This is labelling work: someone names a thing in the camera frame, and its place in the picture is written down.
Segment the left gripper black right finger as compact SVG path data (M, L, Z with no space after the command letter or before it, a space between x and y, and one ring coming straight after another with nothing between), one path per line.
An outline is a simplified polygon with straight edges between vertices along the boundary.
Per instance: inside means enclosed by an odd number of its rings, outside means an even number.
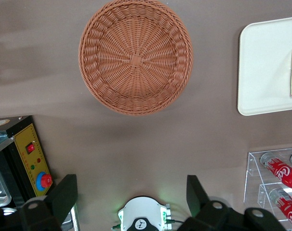
M183 231L283 231L285 228L267 210L249 207L244 214L218 200L210 200L199 179L188 175L186 201L191 213Z

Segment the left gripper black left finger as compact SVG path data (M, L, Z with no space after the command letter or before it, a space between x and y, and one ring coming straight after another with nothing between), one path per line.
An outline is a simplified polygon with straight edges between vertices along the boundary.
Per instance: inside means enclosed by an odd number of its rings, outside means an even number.
M24 231L60 231L78 198L77 176L66 175L44 198L28 200L19 215Z

